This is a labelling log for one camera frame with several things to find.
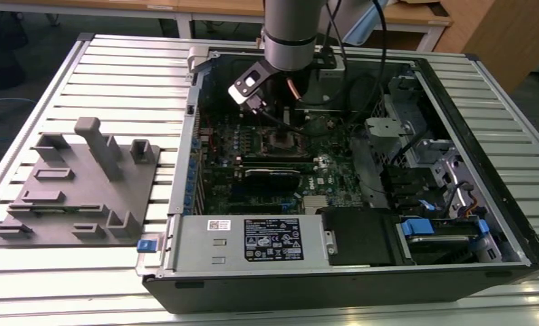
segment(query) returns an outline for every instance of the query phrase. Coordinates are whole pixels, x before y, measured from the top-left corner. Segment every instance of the aluminum table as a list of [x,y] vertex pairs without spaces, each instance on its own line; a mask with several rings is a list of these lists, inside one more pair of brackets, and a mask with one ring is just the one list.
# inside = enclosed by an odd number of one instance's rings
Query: aluminum table
[[[0,222],[21,191],[41,132],[70,132],[80,116],[102,120],[120,144],[148,138],[164,152],[144,225],[165,229],[176,150],[186,105],[188,49],[253,48],[236,41],[82,35],[0,163]],[[377,50],[348,49],[378,54]],[[412,52],[390,51],[392,56]],[[539,234],[539,134],[477,61],[426,58]],[[69,142],[82,142],[68,134]],[[453,303],[262,313],[169,314],[140,283],[134,248],[0,249],[0,325],[197,323],[198,325],[539,325],[539,279],[493,287]],[[146,266],[160,258],[146,255]]]

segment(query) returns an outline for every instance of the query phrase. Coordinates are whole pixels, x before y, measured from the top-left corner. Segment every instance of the wooden table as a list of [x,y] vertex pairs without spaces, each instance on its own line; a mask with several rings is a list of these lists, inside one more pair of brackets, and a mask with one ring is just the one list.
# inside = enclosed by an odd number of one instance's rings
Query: wooden table
[[[0,0],[0,10],[40,12],[45,14],[81,14],[174,19],[181,38],[193,38],[192,22],[262,23],[262,0]],[[452,24],[449,17],[434,16],[425,5],[396,3],[385,8],[389,31],[421,33],[417,50],[433,50],[444,28]]]

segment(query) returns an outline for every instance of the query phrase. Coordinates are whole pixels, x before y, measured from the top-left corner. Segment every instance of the metal bracket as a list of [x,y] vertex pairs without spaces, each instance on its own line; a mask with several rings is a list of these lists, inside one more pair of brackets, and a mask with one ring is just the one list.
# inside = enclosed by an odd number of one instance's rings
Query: metal bracket
[[208,46],[193,46],[188,50],[186,65],[189,72],[194,73],[196,67],[208,61],[208,50]]

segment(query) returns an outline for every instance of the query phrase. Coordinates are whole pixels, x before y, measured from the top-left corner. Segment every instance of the barcode sticker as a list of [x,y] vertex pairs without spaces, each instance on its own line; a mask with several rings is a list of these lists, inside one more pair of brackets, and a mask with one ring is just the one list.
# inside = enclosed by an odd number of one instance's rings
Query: barcode sticker
[[173,10],[174,8],[169,5],[146,5],[148,9],[158,9],[158,10]]
[[208,231],[230,231],[229,219],[209,219],[206,225]]
[[430,20],[428,22],[429,25],[444,25],[446,26],[449,24],[449,22],[441,22],[440,20]]

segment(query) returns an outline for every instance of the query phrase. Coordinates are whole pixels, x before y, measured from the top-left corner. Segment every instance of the warning label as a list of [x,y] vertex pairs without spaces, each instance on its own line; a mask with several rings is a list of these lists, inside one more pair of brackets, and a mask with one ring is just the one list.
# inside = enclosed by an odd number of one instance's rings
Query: warning label
[[248,261],[302,260],[298,219],[245,219],[244,258]]

